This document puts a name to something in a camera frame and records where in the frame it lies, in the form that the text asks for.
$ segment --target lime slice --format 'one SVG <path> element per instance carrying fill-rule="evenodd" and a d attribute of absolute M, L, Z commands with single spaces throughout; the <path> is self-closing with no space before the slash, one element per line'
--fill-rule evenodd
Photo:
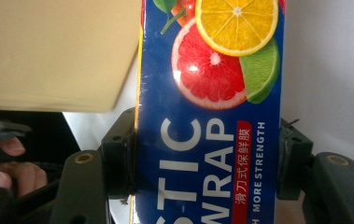
<path fill-rule="evenodd" d="M 266 99 L 278 77 L 279 64 L 278 46 L 273 38 L 256 53 L 240 57 L 249 102 L 259 104 Z"/>

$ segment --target white background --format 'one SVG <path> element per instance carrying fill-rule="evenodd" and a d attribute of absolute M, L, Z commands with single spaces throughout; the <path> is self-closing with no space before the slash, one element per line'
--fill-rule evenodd
<path fill-rule="evenodd" d="M 354 160 L 354 1 L 290 0 L 286 21 L 281 116 L 301 120 L 295 127 L 314 141 L 314 153 Z M 135 83 L 136 62 L 112 111 L 65 113 L 81 148 L 98 148 L 118 115 L 135 106 Z M 116 221 L 128 223 L 128 208 L 120 212 L 118 203 Z M 278 223 L 302 223 L 296 208 L 281 203 Z"/>

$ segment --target human hand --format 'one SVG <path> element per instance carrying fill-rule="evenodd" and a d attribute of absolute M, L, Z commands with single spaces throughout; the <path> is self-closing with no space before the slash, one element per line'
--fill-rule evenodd
<path fill-rule="evenodd" d="M 25 152 L 24 146 L 17 137 L 1 142 L 0 148 L 10 156 L 20 156 Z M 33 163 L 0 163 L 0 188 L 11 189 L 12 178 L 17 181 L 17 197 L 40 189 L 48 183 L 46 172 Z"/>

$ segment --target yellow orange slice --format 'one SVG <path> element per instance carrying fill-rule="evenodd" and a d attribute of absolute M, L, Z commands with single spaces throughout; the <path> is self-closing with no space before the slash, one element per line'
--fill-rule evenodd
<path fill-rule="evenodd" d="M 196 22 L 203 40 L 230 56 L 263 48 L 278 21 L 277 0 L 197 0 Z"/>

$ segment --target fruit illustration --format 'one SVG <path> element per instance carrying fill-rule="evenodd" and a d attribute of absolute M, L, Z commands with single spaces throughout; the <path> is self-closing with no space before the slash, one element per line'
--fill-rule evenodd
<path fill-rule="evenodd" d="M 247 100 L 238 57 L 216 52 L 200 37 L 195 20 L 178 33 L 172 50 L 174 80 L 191 102 L 227 109 Z"/>
<path fill-rule="evenodd" d="M 278 77 L 280 59 L 274 39 L 256 53 L 240 57 L 248 101 L 261 103 L 270 93 Z"/>
<path fill-rule="evenodd" d="M 285 14 L 285 1 L 286 0 L 278 0 L 279 6 L 282 9 L 282 12 Z"/>
<path fill-rule="evenodd" d="M 278 20 L 277 0 L 197 0 L 197 28 L 214 50 L 246 56 L 272 38 Z"/>
<path fill-rule="evenodd" d="M 194 18 L 196 11 L 196 0 L 178 0 L 171 12 L 177 18 L 180 26 L 186 25 L 188 21 Z"/>
<path fill-rule="evenodd" d="M 162 28 L 162 35 L 175 21 L 183 27 L 194 18 L 196 0 L 153 0 L 153 2 L 159 10 L 167 14 L 167 23 Z"/>

